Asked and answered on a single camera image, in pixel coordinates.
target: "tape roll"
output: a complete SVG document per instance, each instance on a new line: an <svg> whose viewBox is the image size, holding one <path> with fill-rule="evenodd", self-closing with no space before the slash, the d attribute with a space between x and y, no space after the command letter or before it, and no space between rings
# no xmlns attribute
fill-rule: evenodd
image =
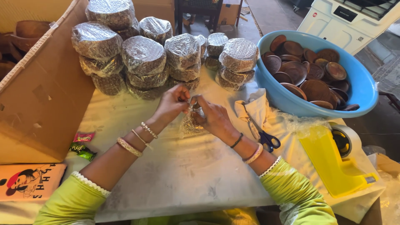
<svg viewBox="0 0 400 225"><path fill-rule="evenodd" d="M331 124L331 126L333 135L341 135L342 137L344 136L348 139L348 144L346 146L343 148L338 146L338 149L340 148L339 152L342 158L347 158L352 149L361 149L361 139L353 129L339 124Z"/></svg>

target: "wooden chair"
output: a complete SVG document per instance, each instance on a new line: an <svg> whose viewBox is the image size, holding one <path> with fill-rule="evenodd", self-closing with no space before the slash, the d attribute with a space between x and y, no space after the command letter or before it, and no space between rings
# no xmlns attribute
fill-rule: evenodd
<svg viewBox="0 0 400 225"><path fill-rule="evenodd" d="M215 33L220 18L222 2L223 0L219 0L218 3L212 3L212 0L177 0L178 34L182 34L183 13L210 16L210 22L212 21L212 30L213 33Z"/></svg>

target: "black bracelet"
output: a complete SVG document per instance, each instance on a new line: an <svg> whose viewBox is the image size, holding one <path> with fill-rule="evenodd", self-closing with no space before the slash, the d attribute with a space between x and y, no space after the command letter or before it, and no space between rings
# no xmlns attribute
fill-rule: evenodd
<svg viewBox="0 0 400 225"><path fill-rule="evenodd" d="M243 137L243 133L240 133L239 139L230 148L231 149L234 148L239 143L239 141L242 139L242 137Z"/></svg>

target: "lime green kurta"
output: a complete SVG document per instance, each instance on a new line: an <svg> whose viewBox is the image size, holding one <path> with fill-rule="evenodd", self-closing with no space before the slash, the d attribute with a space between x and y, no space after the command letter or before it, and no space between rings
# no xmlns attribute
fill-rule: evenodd
<svg viewBox="0 0 400 225"><path fill-rule="evenodd" d="M309 180L281 159L260 179L280 206L283 225L337 224L332 209ZM106 197L71 175L46 202L35 225L94 224L97 209ZM259 225L254 208L228 209L186 215L151 217L133 225Z"/></svg>

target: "scissors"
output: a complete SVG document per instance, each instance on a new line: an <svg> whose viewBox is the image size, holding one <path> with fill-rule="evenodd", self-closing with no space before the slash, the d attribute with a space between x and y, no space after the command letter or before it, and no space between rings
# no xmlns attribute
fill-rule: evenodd
<svg viewBox="0 0 400 225"><path fill-rule="evenodd" d="M244 108L244 110L246 111L250 121L254 124L254 126L256 127L256 129L258 130L258 133L260 134L260 139L259 142L263 145L263 147L269 152L273 152L274 149L277 149L280 147L280 141L278 138L276 138L275 136L269 135L267 134L265 131L263 131L258 124L255 122L255 120L253 118L251 118L251 116L249 115L249 113L247 112L246 108Z"/></svg>

